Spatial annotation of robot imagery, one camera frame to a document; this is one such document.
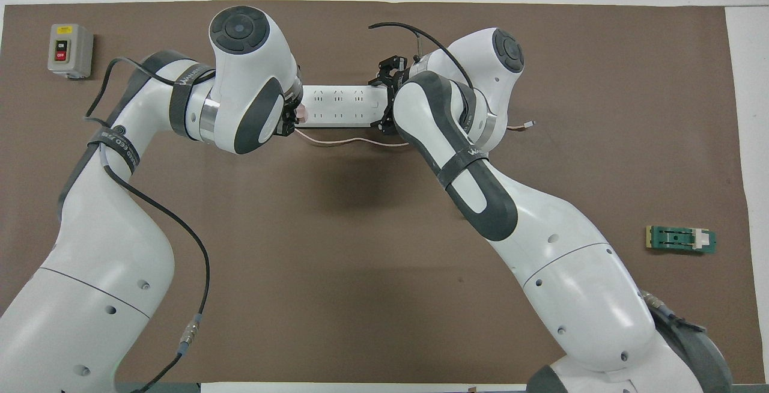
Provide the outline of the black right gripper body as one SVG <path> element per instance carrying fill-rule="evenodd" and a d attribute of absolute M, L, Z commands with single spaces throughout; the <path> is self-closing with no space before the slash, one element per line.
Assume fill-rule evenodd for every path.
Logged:
<path fill-rule="evenodd" d="M 404 79 L 407 79 L 407 58 L 403 56 L 394 55 L 384 61 L 379 62 L 379 71 L 376 78 L 386 78 L 388 85 L 386 86 L 388 103 L 383 111 L 383 117 L 385 118 L 385 128 L 382 131 L 383 135 L 396 135 L 397 130 L 395 128 L 394 119 L 394 103 L 397 92 L 402 87 Z"/>

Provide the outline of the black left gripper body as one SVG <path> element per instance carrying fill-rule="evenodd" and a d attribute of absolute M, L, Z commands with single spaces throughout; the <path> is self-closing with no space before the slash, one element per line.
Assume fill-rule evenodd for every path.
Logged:
<path fill-rule="evenodd" d="M 297 102 L 285 103 L 281 110 L 281 117 L 275 128 L 275 135 L 278 136 L 290 136 L 291 135 L 291 123 L 297 119 L 296 106 Z"/>

